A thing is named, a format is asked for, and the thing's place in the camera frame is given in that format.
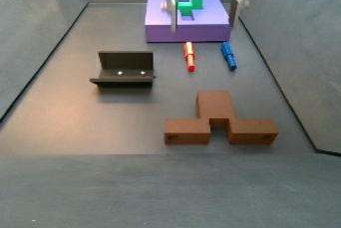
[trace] wooden block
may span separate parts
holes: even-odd
[[[279,135],[273,119],[234,118],[226,128],[230,144],[272,144]]]
[[[197,114],[208,118],[210,128],[226,128],[230,118],[236,118],[236,111],[229,91],[198,91]]]
[[[200,118],[166,119],[166,144],[209,144],[209,120]]]

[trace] brown wooden block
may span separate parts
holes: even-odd
[[[229,121],[230,144],[272,144],[277,135],[273,119],[234,118]]]
[[[197,114],[208,118],[212,128],[226,128],[230,118],[236,117],[229,91],[198,91]]]
[[[166,119],[166,144],[209,144],[209,120],[200,118]]]

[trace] brown block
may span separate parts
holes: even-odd
[[[208,118],[212,128],[226,128],[230,118],[236,117],[229,91],[198,91],[197,114]]]
[[[277,135],[273,119],[234,118],[229,121],[230,144],[272,144]]]
[[[200,118],[166,119],[166,144],[209,144],[209,120]]]

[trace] purple platform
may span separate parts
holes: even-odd
[[[162,10],[166,0],[149,0],[146,13],[147,42],[222,42],[229,40],[229,16],[220,0],[204,0],[204,9],[192,17],[177,11],[177,31],[172,31],[172,15]]]

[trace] gray floor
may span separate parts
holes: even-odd
[[[2,156],[0,167],[2,227],[341,226],[333,156]]]
[[[309,141],[241,27],[230,72],[218,43],[196,44],[194,73],[182,43],[147,44],[146,4],[91,4],[32,86],[0,124],[0,154],[309,153]],[[98,51],[153,50],[150,90],[101,90]],[[271,146],[232,146],[214,131],[209,146],[166,146],[168,117],[196,117],[198,90],[230,90],[240,117],[275,118],[280,136]]]

